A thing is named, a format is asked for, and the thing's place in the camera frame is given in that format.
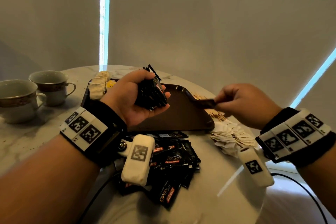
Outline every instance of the teacup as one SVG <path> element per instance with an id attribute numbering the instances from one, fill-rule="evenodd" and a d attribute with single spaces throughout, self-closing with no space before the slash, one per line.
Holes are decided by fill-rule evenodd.
<path id="1" fill-rule="evenodd" d="M 0 82 L 0 115 L 7 123 L 22 123 L 36 115 L 36 96 L 46 96 L 36 93 L 37 85 L 27 80 L 7 80 Z"/>
<path id="2" fill-rule="evenodd" d="M 59 71 L 40 71 L 32 73 L 29 80 L 36 83 L 38 92 L 47 96 L 45 105 L 57 106 L 65 102 L 67 96 L 76 90 L 76 84 L 67 82 L 68 76 Z M 73 91 L 67 94 L 67 86 L 72 84 Z"/>

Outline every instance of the plastic tray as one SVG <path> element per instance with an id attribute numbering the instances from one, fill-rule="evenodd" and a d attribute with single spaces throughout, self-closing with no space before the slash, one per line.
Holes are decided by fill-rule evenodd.
<path id="1" fill-rule="evenodd" d="M 165 84 L 166 91 L 171 97 L 168 99 L 170 108 L 152 118 L 146 119 L 137 126 L 128 128 L 129 132 L 149 131 L 190 131 L 190 130 L 213 130 L 214 121 L 204 109 L 196 107 L 194 97 L 184 87 L 175 84 Z M 82 107 L 86 107 L 92 101 L 89 97 L 89 89 L 86 88 Z"/>

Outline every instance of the hand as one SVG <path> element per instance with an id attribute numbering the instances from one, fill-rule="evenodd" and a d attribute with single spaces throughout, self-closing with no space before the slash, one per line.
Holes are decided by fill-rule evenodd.
<path id="1" fill-rule="evenodd" d="M 169 108 L 169 104 L 167 104 L 165 107 L 149 111 L 134 104 L 138 95 L 138 83 L 154 77 L 154 73 L 147 72 L 145 69 L 126 74 L 112 88 L 107 89 L 107 93 L 100 101 L 111 107 L 128 127 L 138 125 L 145 119 L 158 115 Z M 165 94 L 167 98 L 170 97 L 169 92 Z"/>
<path id="2" fill-rule="evenodd" d="M 257 87 L 241 83 L 225 86 L 215 97 L 216 110 L 233 115 L 242 124 L 263 129 L 282 108 Z"/>

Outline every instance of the round table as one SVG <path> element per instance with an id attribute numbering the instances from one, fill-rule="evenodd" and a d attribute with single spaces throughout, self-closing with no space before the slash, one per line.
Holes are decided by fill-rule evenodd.
<path id="1" fill-rule="evenodd" d="M 112 78 L 121 78 L 137 67 L 108 65 Z M 29 123 L 9 125 L 0 120 L 0 174 L 25 159 L 59 133 L 59 125 L 79 107 L 87 83 L 99 71 L 99 66 L 65 70 L 76 91 L 59 107 L 41 107 L 38 116 Z M 213 98 L 202 87 L 177 76 L 158 72 L 163 83 L 181 85 L 193 93 Z M 201 159 L 200 172 L 195 173 L 189 189 L 181 188 L 168 211 L 153 204 L 142 192 L 120 196 L 109 184 L 91 206 L 83 223 L 255 223 L 263 205 L 266 189 L 258 188 L 241 163 L 224 155 L 201 132 L 187 132 L 189 140 Z M 102 171 L 89 199 L 110 174 Z"/>

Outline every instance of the pile of black sachets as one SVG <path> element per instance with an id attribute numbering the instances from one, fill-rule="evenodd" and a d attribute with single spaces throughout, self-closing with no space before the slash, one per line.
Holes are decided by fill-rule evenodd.
<path id="1" fill-rule="evenodd" d="M 150 111 L 154 110 L 155 107 L 166 106 L 167 98 L 160 83 L 160 77 L 151 65 L 143 69 L 155 73 L 155 77 L 151 80 L 143 80 L 138 84 L 138 96 L 135 104 Z"/>
<path id="2" fill-rule="evenodd" d="M 144 191 L 156 204 L 170 208 L 181 186 L 189 188 L 194 172 L 201 160 L 189 140 L 176 134 L 148 134 L 155 138 L 155 150 L 145 187 L 139 187 L 119 179 L 119 193 L 126 195 Z"/>

